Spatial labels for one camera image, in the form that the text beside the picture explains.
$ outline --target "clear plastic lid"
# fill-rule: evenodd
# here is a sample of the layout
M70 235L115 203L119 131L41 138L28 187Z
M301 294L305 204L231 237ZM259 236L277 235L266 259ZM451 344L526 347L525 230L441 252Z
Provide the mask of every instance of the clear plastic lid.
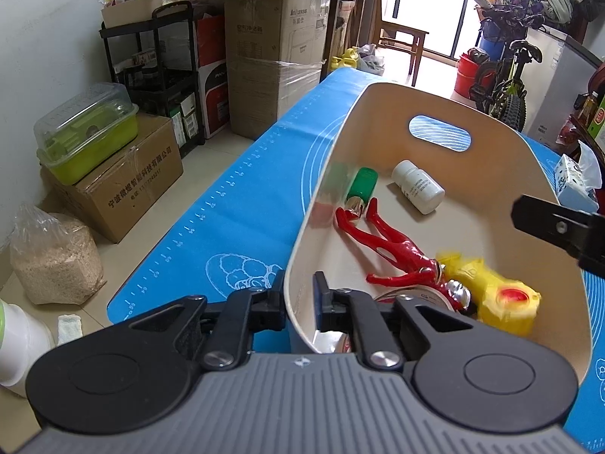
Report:
M61 162L134 111L125 86L95 83L35 123L38 157Z

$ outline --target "blue mat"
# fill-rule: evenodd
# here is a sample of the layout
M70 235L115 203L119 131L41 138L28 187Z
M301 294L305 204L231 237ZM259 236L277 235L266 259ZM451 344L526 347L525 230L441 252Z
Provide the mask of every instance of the blue mat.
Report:
M233 290L267 287L285 268L328 149L364 87L382 80L338 69L257 140L174 224L107 308L112 323L171 300L205 294L210 302ZM415 136L464 150L459 128L428 117L410 124ZM558 156L525 139L554 185ZM599 341L605 281L585 274L594 356L565 425L586 449L605 449L605 344ZM255 336L255 349L289 351L286 332Z

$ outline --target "gray ribbed surface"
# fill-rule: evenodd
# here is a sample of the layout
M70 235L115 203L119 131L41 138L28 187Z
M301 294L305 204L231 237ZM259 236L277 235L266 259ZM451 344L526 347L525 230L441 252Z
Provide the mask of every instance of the gray ribbed surface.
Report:
M205 376L179 410L129 434L48 429L22 454L572 454L560 429L520 437L462 431L426 410L395 374L353 354L255 353Z

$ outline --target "glass door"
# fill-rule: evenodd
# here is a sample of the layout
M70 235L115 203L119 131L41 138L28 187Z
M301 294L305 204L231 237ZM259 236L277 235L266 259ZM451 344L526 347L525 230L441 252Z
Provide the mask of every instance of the glass door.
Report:
M450 58L473 47L479 31L472 0L386 0L384 15L427 31L425 48Z

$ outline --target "bag of sawdust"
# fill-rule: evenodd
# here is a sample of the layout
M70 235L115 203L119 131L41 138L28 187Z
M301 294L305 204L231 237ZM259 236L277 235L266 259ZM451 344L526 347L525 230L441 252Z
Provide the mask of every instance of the bag of sawdust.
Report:
M10 262L35 304L82 304L105 284L88 227L33 205L21 205L14 217Z

